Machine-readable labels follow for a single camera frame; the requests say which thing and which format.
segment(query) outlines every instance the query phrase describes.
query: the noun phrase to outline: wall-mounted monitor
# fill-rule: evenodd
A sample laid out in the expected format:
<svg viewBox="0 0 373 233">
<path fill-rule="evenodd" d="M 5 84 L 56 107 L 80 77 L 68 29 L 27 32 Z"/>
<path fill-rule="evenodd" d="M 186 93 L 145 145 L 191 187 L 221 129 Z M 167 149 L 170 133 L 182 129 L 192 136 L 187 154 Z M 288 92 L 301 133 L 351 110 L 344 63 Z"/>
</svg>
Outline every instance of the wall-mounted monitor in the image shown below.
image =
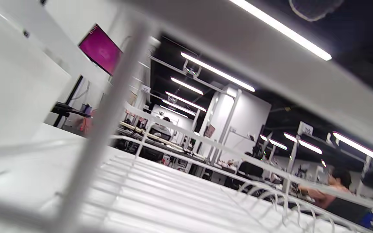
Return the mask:
<svg viewBox="0 0 373 233">
<path fill-rule="evenodd" d="M 109 75 L 113 75 L 114 68 L 123 54 L 122 50 L 113 43 L 97 24 L 80 42 L 79 47 L 92 62 L 96 63 Z"/>
</svg>

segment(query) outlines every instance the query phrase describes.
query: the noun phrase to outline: fluorescent light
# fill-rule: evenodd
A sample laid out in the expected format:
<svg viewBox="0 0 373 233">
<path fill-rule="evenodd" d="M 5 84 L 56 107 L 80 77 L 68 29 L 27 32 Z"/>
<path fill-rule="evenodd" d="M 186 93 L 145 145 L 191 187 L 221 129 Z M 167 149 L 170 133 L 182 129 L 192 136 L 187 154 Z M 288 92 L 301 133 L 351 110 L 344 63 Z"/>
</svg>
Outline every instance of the fluorescent light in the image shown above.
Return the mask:
<svg viewBox="0 0 373 233">
<path fill-rule="evenodd" d="M 204 109 L 203 107 L 198 106 L 198 105 L 196 105 L 196 104 L 194 104 L 194 103 L 192 103 L 192 102 L 189 102 L 189 101 L 186 100 L 186 99 L 182 99 L 181 97 L 178 97 L 178 96 L 176 96 L 176 95 L 174 95 L 174 94 L 171 94 L 171 93 L 169 93 L 169 92 L 165 92 L 165 93 L 166 93 L 168 96 L 172 96 L 172 97 L 174 97 L 175 99 L 179 99 L 179 100 L 181 100 L 182 102 L 187 103 L 187 104 L 189 104 L 189 105 L 191 105 L 191 106 L 194 106 L 195 108 L 197 108 L 197 109 L 199 109 L 199 110 L 202 110 L 202 111 L 204 111 L 204 112 L 207 111 L 207 110 Z"/>
<path fill-rule="evenodd" d="M 303 140 L 299 140 L 299 143 L 300 143 L 300 145 L 302 145 L 302 146 L 304 146 L 304 147 L 306 147 L 308 149 L 311 149 L 312 151 L 314 151 L 316 153 L 319 153 L 321 155 L 323 154 L 323 152 L 322 152 L 321 149 L 319 149 L 318 147 L 316 147 L 316 146 L 314 146 L 314 145 L 312 145 L 310 143 L 307 143 L 307 142 L 305 142 Z"/>
<path fill-rule="evenodd" d="M 312 42 L 306 40 L 301 35 L 297 34 L 293 30 L 291 30 L 290 28 L 286 27 L 281 22 L 275 20 L 270 15 L 262 12 L 260 9 L 251 5 L 247 1 L 245 1 L 245 0 L 230 0 L 230 1 L 234 4 L 236 4 L 237 6 L 241 7 L 245 11 L 249 12 L 253 16 L 257 17 L 261 21 L 263 21 L 266 24 L 270 25 L 271 27 L 275 28 L 277 31 L 281 32 L 282 34 L 284 34 L 288 38 L 292 39 L 296 43 L 298 43 L 301 46 L 305 47 L 306 49 L 310 50 L 312 53 L 316 54 L 317 56 L 319 56 L 323 60 L 328 61 L 328 60 L 332 59 L 332 57 L 327 52 L 325 52 L 323 49 L 317 47 Z"/>
<path fill-rule="evenodd" d="M 228 75 L 228 74 L 226 74 L 226 73 L 224 73 L 222 71 L 219 71 L 219 70 L 213 68 L 212 66 L 207 65 L 204 62 L 201 62 L 201 61 L 199 61 L 199 60 L 191 57 L 190 55 L 187 55 L 185 53 L 181 53 L 181 56 L 185 57 L 186 59 L 188 59 L 188 60 L 190 60 L 190 61 L 192 61 L 192 62 L 194 62 L 194 63 L 196 63 L 198 65 L 200 65 L 203 68 L 206 68 L 207 70 L 210 70 L 210 71 L 218 74 L 219 76 L 221 76 L 223 78 L 226 78 L 226 79 L 232 81 L 235 84 L 238 84 L 238 85 L 244 87 L 245 89 L 248 89 L 248 90 L 250 90 L 252 92 L 255 91 L 254 87 L 252 87 L 252 86 L 250 86 L 250 85 L 248 85 L 248 84 L 246 84 L 246 83 L 244 83 L 244 82 L 242 82 L 242 81 L 240 81 L 240 80 L 238 80 L 238 79 L 236 79 L 236 78 L 234 78 L 234 77 L 232 77 L 232 76 L 230 76 L 230 75 Z"/>
<path fill-rule="evenodd" d="M 195 87 L 193 87 L 191 85 L 188 85 L 188 84 L 186 84 L 184 82 L 181 82 L 181 81 L 179 81 L 179 80 L 177 80 L 175 78 L 172 78 L 172 77 L 171 77 L 171 79 L 172 79 L 172 81 L 176 82 L 177 84 L 180 84 L 180 85 L 182 85 L 182 86 L 184 86 L 184 87 L 186 87 L 188 89 L 191 89 L 191 90 L 195 91 L 198 94 L 204 94 L 202 91 L 198 90 L 197 88 L 195 88 Z"/>
<path fill-rule="evenodd" d="M 284 136 L 294 142 L 297 142 L 297 139 L 295 137 L 293 137 L 292 135 L 288 134 L 288 133 L 283 133 Z"/>
<path fill-rule="evenodd" d="M 169 101 L 167 101 L 167 100 L 162 100 L 164 103 L 166 103 L 167 105 L 171 105 L 171 106 L 173 106 L 173 107 L 176 107 L 177 109 L 180 109 L 180 110 L 182 110 L 182 111 L 184 111 L 184 112 L 186 112 L 186 113 L 189 113 L 189 114 L 191 114 L 191 115 L 193 115 L 193 116 L 195 116 L 196 114 L 195 114 L 195 112 L 193 112 L 193 111 L 191 111 L 191 110 L 188 110 L 188 109 L 186 109 L 186 108 L 183 108 L 183 107 L 181 107 L 181 106 L 179 106 L 179 105 L 175 105 L 175 104 L 173 104 L 173 103 L 171 103 L 171 102 L 169 102 Z"/>
<path fill-rule="evenodd" d="M 342 135 L 339 134 L 339 133 L 333 132 L 333 135 L 334 135 L 337 139 L 343 141 L 344 143 L 350 145 L 351 147 L 357 149 L 358 151 L 360 151 L 360 152 L 362 152 L 362 153 L 365 153 L 366 155 L 368 155 L 368 156 L 370 156 L 370 157 L 373 158 L 373 151 L 371 151 L 370 149 L 365 148 L 365 147 L 359 145 L 358 143 L 352 141 L 351 139 L 349 139 L 349 138 L 347 138 L 347 137 L 345 137 L 345 136 L 342 136 Z"/>
<path fill-rule="evenodd" d="M 264 135 L 262 135 L 262 134 L 260 134 L 260 137 L 264 140 L 264 141 L 267 141 L 267 138 L 266 138 L 266 136 L 264 136 Z"/>
<path fill-rule="evenodd" d="M 179 114 L 179 115 L 181 115 L 181 116 L 183 116 L 183 117 L 188 118 L 188 116 L 186 116 L 186 115 L 183 115 L 183 114 L 181 114 L 181 113 L 179 113 L 179 112 L 176 112 L 176 111 L 174 111 L 174 110 L 172 110 L 172 109 L 169 109 L 169 108 L 167 108 L 167 107 L 164 107 L 164 106 L 162 106 L 162 105 L 160 105 L 160 106 L 163 107 L 164 109 L 167 109 L 167 110 L 169 110 L 169 111 L 171 111 L 171 112 L 175 112 L 176 114 Z"/>
<path fill-rule="evenodd" d="M 276 142 L 276 141 L 270 139 L 270 143 L 277 146 L 277 147 L 280 147 L 281 149 L 287 150 L 287 146 L 281 144 L 280 142 Z"/>
<path fill-rule="evenodd" d="M 290 134 L 288 134 L 288 133 L 283 133 L 284 134 L 284 136 L 287 138 L 287 139 L 290 139 L 290 140 L 292 140 L 292 141 L 294 141 L 294 142 L 297 142 L 297 139 L 294 137 L 294 136 L 292 136 L 292 135 L 290 135 Z M 310 143 L 307 143 L 307 142 L 305 142 L 305 141 L 303 141 L 303 140 L 299 140 L 299 143 L 300 143 L 300 145 L 302 145 L 302 146 L 304 146 L 304 147 L 306 147 L 306 148 L 308 148 L 308 149 L 311 149 L 312 151 L 314 151 L 314 152 L 316 152 L 316 153 L 319 153 L 319 154 L 323 154 L 323 152 L 322 152 L 322 150 L 320 149 L 320 148 L 318 148 L 318 147 L 316 147 L 316 146 L 314 146 L 314 145 L 312 145 L 312 144 L 310 144 Z"/>
</svg>

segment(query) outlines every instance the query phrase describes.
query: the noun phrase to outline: white partition wall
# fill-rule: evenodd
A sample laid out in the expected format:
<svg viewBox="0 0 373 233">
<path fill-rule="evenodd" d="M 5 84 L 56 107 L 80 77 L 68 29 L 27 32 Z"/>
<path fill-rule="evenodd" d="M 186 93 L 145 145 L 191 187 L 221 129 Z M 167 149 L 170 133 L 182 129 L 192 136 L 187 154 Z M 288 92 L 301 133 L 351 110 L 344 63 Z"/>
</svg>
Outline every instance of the white partition wall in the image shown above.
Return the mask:
<svg viewBox="0 0 373 233">
<path fill-rule="evenodd" d="M 193 120 L 192 119 L 189 119 L 189 118 L 186 118 L 186 117 L 183 117 L 181 115 L 178 115 L 174 112 L 171 112 L 167 109 L 164 109 L 162 108 L 161 106 L 159 105 L 155 105 L 153 107 L 153 112 L 151 113 L 153 116 L 156 116 L 157 112 L 164 112 L 164 116 L 166 117 L 169 117 L 169 119 L 171 120 L 171 122 L 174 124 L 174 125 L 177 125 L 181 128 L 184 128 L 186 130 L 191 130 L 191 127 L 192 127 L 192 123 L 193 123 Z M 181 133 L 176 133 L 176 136 L 174 136 L 174 139 L 176 140 L 176 143 L 178 143 L 179 145 L 182 143 L 182 139 L 184 138 L 184 135 L 181 134 Z"/>
<path fill-rule="evenodd" d="M 237 93 L 236 87 L 227 87 L 226 91 L 233 95 Z M 210 118 L 210 124 L 215 127 L 215 131 L 211 139 L 219 141 L 224 126 L 233 127 L 236 129 L 237 133 L 247 135 L 248 133 L 258 134 L 263 124 L 266 123 L 271 109 L 271 104 L 244 91 L 238 99 L 237 107 L 232 115 L 231 124 L 226 126 L 225 122 L 231 111 L 233 103 L 234 99 L 232 97 L 225 94 L 220 94 L 213 115 Z M 230 134 L 228 138 L 226 138 L 225 145 L 244 153 L 247 151 L 251 152 L 254 143 L 250 140 L 243 139 L 240 136 Z M 209 150 L 210 147 L 204 145 L 202 154 L 206 156 Z M 220 159 L 226 161 L 237 158 L 232 154 L 223 153 Z"/>
</svg>

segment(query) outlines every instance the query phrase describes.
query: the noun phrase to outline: desk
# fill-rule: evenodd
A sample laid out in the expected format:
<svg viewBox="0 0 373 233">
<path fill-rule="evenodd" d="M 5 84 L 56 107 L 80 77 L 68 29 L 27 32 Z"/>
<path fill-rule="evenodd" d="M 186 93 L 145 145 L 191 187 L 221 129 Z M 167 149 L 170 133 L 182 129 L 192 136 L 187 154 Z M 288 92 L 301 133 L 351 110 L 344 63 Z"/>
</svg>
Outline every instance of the desk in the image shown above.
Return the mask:
<svg viewBox="0 0 373 233">
<path fill-rule="evenodd" d="M 146 133 L 145 130 L 134 127 L 134 126 L 129 125 L 129 124 L 126 124 L 124 122 L 120 122 L 120 125 L 128 128 L 129 130 L 124 129 L 124 128 L 117 128 L 117 133 L 123 134 L 123 135 L 128 136 L 128 137 L 132 137 L 132 138 L 137 139 L 137 140 L 142 140 L 142 138 L 143 138 L 142 134 Z M 173 153 L 185 156 L 187 158 L 193 159 L 195 161 L 199 161 L 199 162 L 202 162 L 202 163 L 206 162 L 206 159 L 202 155 L 199 155 L 199 154 L 196 154 L 196 153 L 193 153 L 193 152 L 190 152 L 190 151 L 185 151 L 182 147 L 180 147 L 180 146 L 178 146 L 178 145 L 176 145 L 176 144 L 174 144 L 170 141 L 167 141 L 165 139 L 161 139 L 160 137 L 157 137 L 153 134 L 148 134 L 148 137 L 146 138 L 145 142 L 148 143 L 148 144 L 154 145 L 156 147 L 159 147 L 161 149 L 169 150 L 170 152 L 173 152 Z M 180 159 L 175 159 L 172 163 L 172 166 L 180 166 L 182 164 L 183 163 L 180 161 Z"/>
</svg>

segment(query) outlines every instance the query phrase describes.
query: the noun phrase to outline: black ceiling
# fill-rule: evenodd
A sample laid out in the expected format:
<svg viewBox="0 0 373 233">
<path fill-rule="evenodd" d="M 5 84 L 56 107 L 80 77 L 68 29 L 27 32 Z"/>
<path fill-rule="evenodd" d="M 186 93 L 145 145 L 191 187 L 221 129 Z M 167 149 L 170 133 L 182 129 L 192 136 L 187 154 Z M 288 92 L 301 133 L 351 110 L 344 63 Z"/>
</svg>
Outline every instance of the black ceiling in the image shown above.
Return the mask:
<svg viewBox="0 0 373 233">
<path fill-rule="evenodd" d="M 256 0 L 249 0 L 249 2 L 253 2 L 255 6 L 258 6 L 257 3 L 259 3 L 259 1 Z M 275 16 L 280 22 L 323 48 L 332 55 L 334 61 L 354 73 L 360 80 L 373 89 L 373 0 L 345 0 L 335 12 L 316 22 L 308 22 L 299 18 L 291 10 L 288 0 L 264 0 L 263 3 L 265 5 L 260 7 L 261 10 Z M 246 78 L 244 75 L 229 69 L 227 64 L 220 64 L 216 59 L 206 57 L 205 54 L 201 54 L 200 51 L 194 50 L 193 46 L 182 44 L 182 41 L 176 41 L 165 34 L 161 36 L 160 41 L 161 45 L 155 51 L 154 56 L 176 68 L 182 69 L 185 59 L 181 57 L 180 53 L 185 52 L 255 87 L 256 92 L 253 94 L 272 104 L 271 112 L 263 133 L 269 134 L 273 131 L 274 134 L 272 138 L 289 147 L 289 151 L 287 152 L 284 150 L 277 150 L 277 155 L 288 157 L 291 151 L 292 141 L 286 139 L 282 132 L 285 131 L 295 135 L 300 121 L 312 125 L 315 129 L 313 134 L 316 137 L 326 139 L 328 132 L 339 131 L 373 150 L 372 145 L 359 140 L 354 135 L 348 134 L 339 127 L 330 124 L 324 119 L 298 106 L 296 103 L 281 97 L 280 94 L 264 89 L 257 83 L 250 81 L 250 79 Z M 198 66 L 194 65 L 192 62 L 190 62 L 188 66 L 194 70 L 198 69 Z M 185 87 L 179 86 L 171 81 L 170 77 L 193 85 L 202 90 L 204 95 L 201 96 Z M 229 81 L 226 79 L 205 69 L 201 71 L 199 78 L 221 88 L 229 84 Z M 184 99 L 195 102 L 204 108 L 209 106 L 214 94 L 214 90 L 156 62 L 152 62 L 151 65 L 151 89 L 153 94 L 161 96 L 162 98 L 167 97 L 165 91 L 168 91 Z M 151 97 L 151 102 L 153 104 L 163 105 L 160 99 L 154 97 Z M 177 104 L 196 111 L 193 107 L 184 105 L 182 102 L 177 102 Z M 199 130 L 202 124 L 203 116 L 204 113 L 201 113 L 200 118 L 198 118 L 196 131 Z M 323 155 L 319 155 L 304 147 L 299 147 L 297 158 L 315 162 L 320 162 L 320 160 L 323 159 L 327 164 L 333 166 L 344 165 L 351 170 L 361 171 L 363 167 L 361 162 L 310 138 L 306 138 L 305 140 L 319 146 L 323 150 Z M 365 158 L 363 153 L 349 146 L 341 145 L 341 147 L 358 157 Z"/>
</svg>

